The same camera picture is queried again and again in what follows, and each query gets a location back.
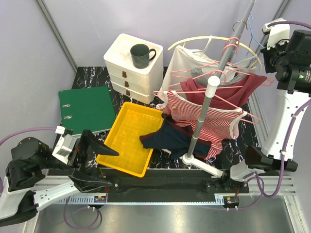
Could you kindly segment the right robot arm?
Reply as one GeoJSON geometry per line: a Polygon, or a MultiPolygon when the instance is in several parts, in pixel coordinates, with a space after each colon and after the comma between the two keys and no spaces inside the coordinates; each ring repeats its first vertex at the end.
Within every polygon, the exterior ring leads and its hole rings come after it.
{"type": "Polygon", "coordinates": [[[311,102],[311,33],[295,30],[292,35],[268,32],[261,49],[266,73],[275,73],[277,113],[262,148],[249,146],[244,160],[230,168],[230,176],[221,179],[221,188],[232,192],[255,172],[284,170],[295,172],[294,143],[304,111],[311,102]]]}

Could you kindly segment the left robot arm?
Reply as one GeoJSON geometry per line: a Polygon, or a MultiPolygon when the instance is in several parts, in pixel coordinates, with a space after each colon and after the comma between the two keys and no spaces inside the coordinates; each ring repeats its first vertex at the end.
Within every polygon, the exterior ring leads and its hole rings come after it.
{"type": "Polygon", "coordinates": [[[112,186],[99,170],[86,168],[87,151],[118,156],[117,151],[99,141],[90,130],[83,130],[79,138],[63,127],[55,132],[60,137],[54,149],[36,138],[26,137],[11,150],[12,160],[6,168],[0,196],[2,227],[26,222],[61,199],[112,186]],[[69,181],[34,191],[34,186],[46,177],[44,169],[69,171],[69,181]]]}

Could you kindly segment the navy tank top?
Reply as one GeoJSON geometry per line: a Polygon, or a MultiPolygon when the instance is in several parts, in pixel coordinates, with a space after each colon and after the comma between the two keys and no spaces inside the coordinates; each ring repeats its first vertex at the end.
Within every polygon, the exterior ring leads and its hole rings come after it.
{"type": "Polygon", "coordinates": [[[139,137],[145,149],[169,150],[171,159],[178,159],[189,150],[193,131],[191,126],[179,127],[170,115],[161,114],[163,123],[155,132],[139,137]]]}

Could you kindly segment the light blue wire hanger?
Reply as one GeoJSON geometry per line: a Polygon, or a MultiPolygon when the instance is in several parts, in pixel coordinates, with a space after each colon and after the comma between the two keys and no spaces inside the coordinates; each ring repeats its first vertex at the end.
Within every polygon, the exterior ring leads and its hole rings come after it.
{"type": "Polygon", "coordinates": [[[261,44],[255,37],[255,34],[254,34],[254,30],[253,30],[253,27],[252,27],[252,21],[253,21],[253,16],[252,16],[252,13],[249,13],[248,17],[247,17],[247,22],[248,22],[248,27],[249,27],[249,31],[250,31],[250,41],[249,41],[249,44],[248,46],[251,47],[251,44],[253,41],[255,41],[257,43],[257,45],[259,46],[260,49],[264,48],[263,44],[261,44]]]}

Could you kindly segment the red white striped tank top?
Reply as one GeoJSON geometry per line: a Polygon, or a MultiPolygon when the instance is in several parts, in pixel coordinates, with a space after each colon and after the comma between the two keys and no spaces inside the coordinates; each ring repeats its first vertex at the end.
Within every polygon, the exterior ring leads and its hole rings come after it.
{"type": "MultiPolygon", "coordinates": [[[[178,127],[190,126],[194,130],[202,110],[202,106],[192,103],[176,92],[165,91],[160,94],[162,103],[156,109],[170,115],[178,127]]],[[[199,139],[211,142],[208,154],[204,159],[217,156],[223,150],[222,141],[236,139],[239,136],[239,121],[247,112],[242,108],[222,110],[209,108],[200,130],[199,139]]]]}

